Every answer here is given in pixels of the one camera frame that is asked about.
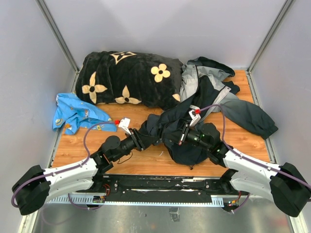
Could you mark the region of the dark grey zip jacket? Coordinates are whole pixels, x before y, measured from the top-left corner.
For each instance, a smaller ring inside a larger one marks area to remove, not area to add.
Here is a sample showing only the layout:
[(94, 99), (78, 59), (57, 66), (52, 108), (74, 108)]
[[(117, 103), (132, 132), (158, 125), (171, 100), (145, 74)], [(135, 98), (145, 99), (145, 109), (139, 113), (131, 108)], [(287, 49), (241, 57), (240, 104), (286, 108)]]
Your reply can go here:
[(193, 166), (207, 159), (207, 153), (189, 143), (177, 145), (168, 135), (178, 132), (191, 120), (189, 111), (202, 109), (195, 125), (199, 130), (212, 112), (223, 115), (245, 130), (267, 139), (278, 128), (272, 118), (259, 106), (237, 97), (240, 88), (228, 77), (235, 71), (217, 61), (198, 57), (182, 67), (181, 102), (161, 115), (150, 114), (139, 132), (154, 138), (154, 143), (164, 143), (170, 157), (178, 164)]

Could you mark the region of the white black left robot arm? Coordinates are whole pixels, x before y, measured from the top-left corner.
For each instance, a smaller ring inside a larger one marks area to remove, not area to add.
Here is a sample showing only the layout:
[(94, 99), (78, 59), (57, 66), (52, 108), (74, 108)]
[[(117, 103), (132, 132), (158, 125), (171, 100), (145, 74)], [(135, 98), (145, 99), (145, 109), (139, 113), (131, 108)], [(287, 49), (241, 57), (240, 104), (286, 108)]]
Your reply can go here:
[(75, 191), (99, 192), (104, 187), (101, 178), (113, 167), (113, 163), (132, 150), (146, 150), (157, 141), (157, 137), (130, 129), (121, 140), (109, 136), (94, 153), (88, 153), (81, 161), (55, 168), (35, 165), (13, 185), (11, 205), (26, 216), (39, 210), (46, 202)]

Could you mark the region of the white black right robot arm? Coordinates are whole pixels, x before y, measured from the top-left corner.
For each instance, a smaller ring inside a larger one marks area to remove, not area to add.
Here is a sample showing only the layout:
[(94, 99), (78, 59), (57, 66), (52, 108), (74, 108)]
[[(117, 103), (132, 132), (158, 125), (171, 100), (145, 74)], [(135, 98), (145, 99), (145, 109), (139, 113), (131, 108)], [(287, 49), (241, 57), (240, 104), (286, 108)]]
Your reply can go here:
[(227, 168), (220, 182), (225, 194), (235, 190), (254, 194), (291, 217), (299, 216), (311, 200), (311, 186), (293, 164), (272, 164), (240, 152), (221, 139), (212, 123), (199, 131), (184, 124), (176, 132), (176, 143), (200, 147), (214, 164)]

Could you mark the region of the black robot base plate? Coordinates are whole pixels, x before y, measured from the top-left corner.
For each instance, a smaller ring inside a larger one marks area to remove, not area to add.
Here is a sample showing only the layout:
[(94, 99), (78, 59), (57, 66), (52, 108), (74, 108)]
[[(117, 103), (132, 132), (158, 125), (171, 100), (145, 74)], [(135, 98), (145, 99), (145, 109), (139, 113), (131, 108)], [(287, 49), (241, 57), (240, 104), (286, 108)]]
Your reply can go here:
[(106, 174), (96, 179), (88, 193), (108, 192), (107, 201), (142, 203), (203, 203), (211, 197), (237, 197), (239, 192), (221, 184), (220, 178)]

